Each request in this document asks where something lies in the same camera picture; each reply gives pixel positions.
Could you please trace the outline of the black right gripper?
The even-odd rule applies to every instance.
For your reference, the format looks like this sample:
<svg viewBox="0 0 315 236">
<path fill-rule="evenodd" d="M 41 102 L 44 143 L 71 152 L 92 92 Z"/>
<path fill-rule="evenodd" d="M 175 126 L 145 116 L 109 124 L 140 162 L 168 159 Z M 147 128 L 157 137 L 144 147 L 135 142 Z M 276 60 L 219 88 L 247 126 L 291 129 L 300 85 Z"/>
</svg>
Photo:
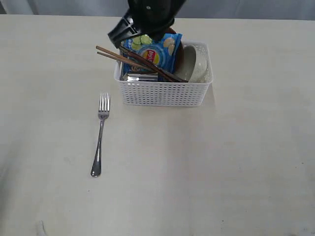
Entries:
<svg viewBox="0 0 315 236">
<path fill-rule="evenodd" d="M 129 9 L 108 33 L 110 41 L 118 48 L 122 41 L 148 35 L 159 41 L 175 22 L 175 16 L 185 0 L 129 0 Z"/>
</svg>

